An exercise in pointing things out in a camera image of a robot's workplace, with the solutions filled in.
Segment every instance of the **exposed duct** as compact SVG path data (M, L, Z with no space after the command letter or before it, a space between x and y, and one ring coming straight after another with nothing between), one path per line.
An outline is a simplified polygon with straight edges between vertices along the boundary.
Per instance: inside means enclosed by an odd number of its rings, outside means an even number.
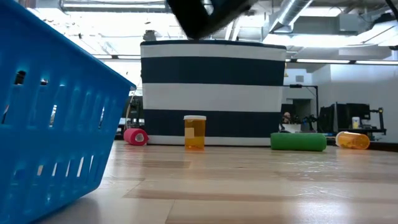
M280 5L280 11L277 12L270 26L270 32L291 32L293 23L299 18L300 12L307 8L313 0L284 0Z

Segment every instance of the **ceiling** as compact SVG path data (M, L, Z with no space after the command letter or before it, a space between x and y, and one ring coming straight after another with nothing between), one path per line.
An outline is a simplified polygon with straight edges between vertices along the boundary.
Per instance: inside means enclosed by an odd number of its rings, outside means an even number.
M288 58L320 59L384 59L391 55L388 47L377 44L360 45L356 35L264 35L264 27L270 15L280 9L281 0L260 0L250 16L241 16L209 39L226 39L265 42L287 46ZM157 40L186 39L174 15L167 12L163 1L156 0L36 0L34 14L66 35L91 54L139 55L139 44L146 30L155 30ZM316 27L308 20L323 17L334 19L340 14L352 14L366 23L367 15L379 16L386 11L384 0L342 1L314 0L300 13L297 27ZM312 70L319 65L289 65Z

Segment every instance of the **green foam roller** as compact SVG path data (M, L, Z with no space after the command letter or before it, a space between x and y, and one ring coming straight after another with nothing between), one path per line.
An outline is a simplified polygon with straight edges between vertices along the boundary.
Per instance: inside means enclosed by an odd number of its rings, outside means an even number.
M326 149L326 137L319 133L272 133L271 149L322 152Z

